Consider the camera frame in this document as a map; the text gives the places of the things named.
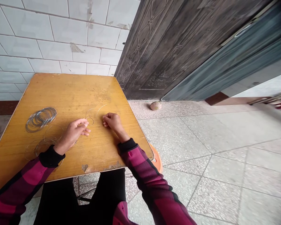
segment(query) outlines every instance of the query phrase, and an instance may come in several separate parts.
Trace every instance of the black pants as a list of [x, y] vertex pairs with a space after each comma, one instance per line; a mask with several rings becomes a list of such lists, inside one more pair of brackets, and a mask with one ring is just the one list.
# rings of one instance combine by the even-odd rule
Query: black pants
[[73, 178], [45, 183], [34, 224], [112, 224], [121, 201], [126, 201], [124, 168], [100, 174], [88, 205], [78, 205]]

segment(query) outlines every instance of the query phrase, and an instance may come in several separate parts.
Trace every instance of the hand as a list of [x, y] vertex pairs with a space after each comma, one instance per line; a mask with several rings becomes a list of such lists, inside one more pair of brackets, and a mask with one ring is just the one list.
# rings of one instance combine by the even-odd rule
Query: hand
[[80, 135], [89, 136], [91, 130], [87, 129], [87, 119], [77, 119], [68, 125], [66, 132], [53, 149], [60, 155], [68, 151], [77, 141]]
[[122, 143], [130, 140], [129, 135], [122, 126], [122, 122], [118, 114], [111, 112], [107, 113], [103, 116], [103, 125], [104, 127], [110, 127], [117, 134]]

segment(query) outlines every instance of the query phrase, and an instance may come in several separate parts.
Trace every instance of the person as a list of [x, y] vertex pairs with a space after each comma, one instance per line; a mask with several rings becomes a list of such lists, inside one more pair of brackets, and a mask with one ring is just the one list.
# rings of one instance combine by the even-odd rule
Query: person
[[[25, 205], [65, 158], [65, 153], [80, 135], [89, 135], [86, 119], [71, 122], [56, 145], [28, 162], [0, 189], [0, 225], [19, 224]], [[119, 153], [137, 179], [138, 188], [155, 224], [196, 224], [178, 196], [146, 153], [124, 130], [119, 115], [108, 113], [103, 126], [119, 138]], [[125, 193], [125, 169], [102, 172], [88, 205], [78, 205], [73, 178], [45, 183], [34, 224], [135, 224], [128, 219]]]

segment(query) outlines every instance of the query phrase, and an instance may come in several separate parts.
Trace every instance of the orange stool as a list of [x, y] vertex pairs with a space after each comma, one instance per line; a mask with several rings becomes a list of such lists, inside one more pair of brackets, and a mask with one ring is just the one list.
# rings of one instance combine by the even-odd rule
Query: orange stool
[[154, 154], [154, 159], [152, 160], [152, 163], [157, 168], [158, 172], [162, 173], [163, 167], [162, 167], [162, 161], [161, 161], [160, 155], [158, 154], [158, 151], [153, 147], [153, 145], [150, 144], [150, 147]]

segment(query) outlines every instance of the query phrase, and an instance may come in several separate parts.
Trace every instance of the yellow table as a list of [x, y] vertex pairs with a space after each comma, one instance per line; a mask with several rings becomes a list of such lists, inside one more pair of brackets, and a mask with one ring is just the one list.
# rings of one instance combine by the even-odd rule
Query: yellow table
[[[98, 109], [105, 104], [96, 116]], [[56, 119], [41, 131], [28, 133], [25, 126], [29, 116], [45, 107], [56, 109]], [[31, 79], [0, 140], [0, 188], [28, 162], [25, 158], [31, 157], [31, 152], [50, 126], [59, 125], [66, 130], [69, 122], [85, 118], [87, 110], [91, 108], [94, 110], [90, 110], [87, 116], [92, 117], [95, 123], [88, 126], [90, 135], [78, 139], [77, 144], [66, 153], [61, 166], [52, 172], [47, 181], [125, 166], [117, 152], [117, 136], [101, 124], [102, 116], [108, 112], [120, 115], [125, 130], [153, 159], [147, 139], [115, 77], [37, 73]], [[61, 134], [62, 129], [53, 126], [46, 132], [46, 137], [59, 138]], [[45, 151], [47, 147], [43, 146], [40, 151]]]

